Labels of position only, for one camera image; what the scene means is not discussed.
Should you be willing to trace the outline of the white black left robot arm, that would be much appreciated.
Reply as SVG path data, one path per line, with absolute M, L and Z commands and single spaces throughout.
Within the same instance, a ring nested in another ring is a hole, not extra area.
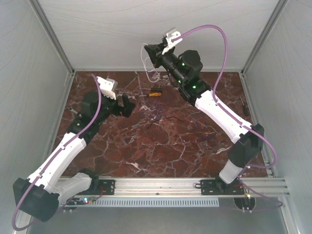
M 131 115 L 135 103 L 129 101 L 126 94 L 122 95 L 122 101 L 123 105 L 119 105 L 117 99 L 105 97 L 97 91 L 83 96 L 80 111 L 55 150 L 28 178 L 18 178 L 14 182 L 14 198 L 19 210 L 45 222 L 69 198 L 84 191 L 89 194 L 99 191 L 98 176 L 88 169 L 82 169 L 65 182 L 59 182 L 59 178 L 110 115 Z

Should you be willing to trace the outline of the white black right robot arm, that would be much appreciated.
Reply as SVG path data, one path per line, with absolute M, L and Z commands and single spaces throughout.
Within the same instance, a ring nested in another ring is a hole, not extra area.
M 215 182 L 217 191 L 226 194 L 246 165 L 262 150 L 264 128 L 260 124 L 253 126 L 213 97 L 212 88 L 200 78 L 203 64 L 197 51 L 187 50 L 176 56 L 174 49 L 164 53 L 164 48 L 162 43 L 144 46 L 153 66 L 162 66 L 175 79 L 183 99 L 211 118 L 233 143 L 228 161 Z

